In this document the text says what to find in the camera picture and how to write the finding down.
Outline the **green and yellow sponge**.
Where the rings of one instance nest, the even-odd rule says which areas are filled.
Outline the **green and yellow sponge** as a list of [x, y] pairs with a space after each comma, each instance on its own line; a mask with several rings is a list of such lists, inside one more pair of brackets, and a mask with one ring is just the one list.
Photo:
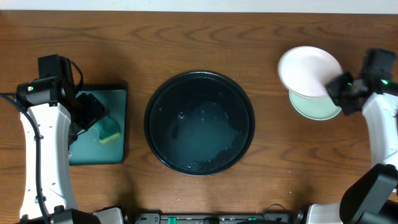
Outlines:
[[99, 134], [99, 143], [106, 144], [121, 135], [121, 128], [116, 120], [109, 115], [97, 121], [93, 127]]

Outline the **mint plate with stain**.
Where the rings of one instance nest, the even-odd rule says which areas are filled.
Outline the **mint plate with stain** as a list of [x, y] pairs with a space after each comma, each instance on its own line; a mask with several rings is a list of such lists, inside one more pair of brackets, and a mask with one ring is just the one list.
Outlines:
[[308, 98], [289, 91], [289, 100], [298, 113], [312, 120], [329, 120], [341, 111], [341, 108], [336, 106], [329, 96]]

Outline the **white plate with stain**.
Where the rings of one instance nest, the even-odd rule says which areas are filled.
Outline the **white plate with stain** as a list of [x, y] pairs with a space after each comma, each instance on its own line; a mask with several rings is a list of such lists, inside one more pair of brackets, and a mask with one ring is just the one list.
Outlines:
[[343, 69], [327, 51], [301, 46], [283, 54], [277, 72], [288, 90], [307, 98], [321, 98], [328, 95], [326, 84], [341, 75]]

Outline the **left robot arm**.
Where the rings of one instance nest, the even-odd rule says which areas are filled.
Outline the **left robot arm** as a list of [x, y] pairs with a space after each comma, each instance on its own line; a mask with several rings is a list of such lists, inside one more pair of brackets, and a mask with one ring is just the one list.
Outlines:
[[59, 209], [78, 204], [70, 180], [68, 156], [71, 113], [79, 106], [73, 80], [38, 78], [18, 85], [26, 146], [26, 181], [20, 219], [47, 222]]

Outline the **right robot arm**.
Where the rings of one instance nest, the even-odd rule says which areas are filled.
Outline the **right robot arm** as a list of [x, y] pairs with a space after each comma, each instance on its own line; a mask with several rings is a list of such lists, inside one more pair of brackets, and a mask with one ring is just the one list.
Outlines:
[[341, 202], [312, 204], [299, 211], [295, 223], [397, 223], [397, 84], [391, 74], [361, 72], [309, 78], [345, 115], [361, 112], [369, 131], [371, 168], [343, 195]]

